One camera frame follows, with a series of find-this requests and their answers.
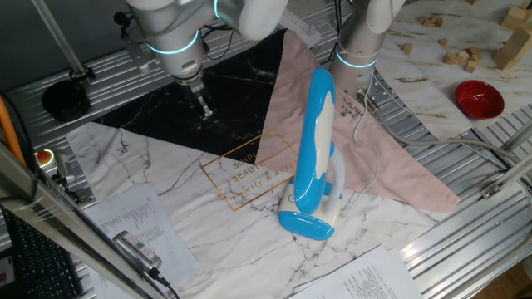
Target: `keyboard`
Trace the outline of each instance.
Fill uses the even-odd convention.
[[[19,217],[2,208],[13,246],[15,278],[21,296],[70,299],[81,295],[81,284],[70,253]]]

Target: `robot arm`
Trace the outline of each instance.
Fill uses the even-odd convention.
[[[405,0],[353,0],[352,15],[342,25],[331,73],[342,91],[356,98],[367,88],[386,30]]]
[[[271,33],[288,0],[126,0],[141,38],[160,66],[185,89],[190,104],[204,117],[213,114],[201,77],[203,25],[218,18],[244,38],[261,40]],[[130,32],[135,42],[134,30]]]

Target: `marble pattern paper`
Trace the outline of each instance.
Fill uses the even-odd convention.
[[[184,299],[284,298],[379,244],[404,248],[445,217],[369,195],[348,213],[356,194],[344,190],[347,204],[334,236],[313,241],[279,225],[283,186],[233,212],[200,168],[213,154],[95,123],[67,138],[97,200],[153,184],[199,261],[194,278],[176,288]]]
[[[495,87],[505,99],[505,110],[501,116],[492,120],[470,119],[472,126],[484,130],[487,126],[494,124],[518,109],[528,105],[532,99],[532,54],[525,56],[518,66],[502,71],[492,61],[493,55],[502,48],[504,43],[510,38],[511,30],[501,27],[499,24],[511,6],[519,6],[520,0],[498,1],[482,0],[475,5],[470,5],[463,0],[437,1],[425,0],[406,5],[397,14],[396,20],[388,30],[387,40],[397,46],[405,43],[413,45],[412,52],[404,62],[411,61],[423,74],[423,77],[431,81],[448,98],[448,105],[444,110],[434,109],[432,114],[443,114],[448,118],[444,124],[453,131],[456,128],[456,120],[461,119],[449,117],[446,110],[455,105],[455,89],[463,81],[480,80]],[[417,18],[420,16],[431,17],[432,15],[443,16],[443,26],[441,28],[430,26],[423,27]],[[439,40],[446,38],[448,43],[442,47]],[[469,47],[477,47],[483,61],[472,74],[464,71],[463,66],[457,64],[448,66],[443,63],[447,52],[459,53]],[[397,60],[386,59],[381,55],[377,64],[377,69],[386,78],[388,72],[394,72]],[[403,94],[394,85],[394,81],[387,79],[387,82],[394,91],[401,97],[410,109],[408,96]],[[429,108],[431,98],[419,96],[411,100],[420,103],[421,107]],[[427,121],[420,120],[432,133],[431,125]]]

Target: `orange cable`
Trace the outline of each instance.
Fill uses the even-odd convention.
[[[9,143],[11,151],[15,157],[17,157],[17,159],[24,164],[24,166],[26,166],[26,161],[24,160],[24,156],[20,150],[20,144],[18,143],[17,132],[15,132],[15,128],[13,127],[11,117],[9,117],[9,113],[7,112],[7,107],[3,102],[2,96],[0,96],[0,124],[2,124],[3,130],[6,132],[7,142]]]

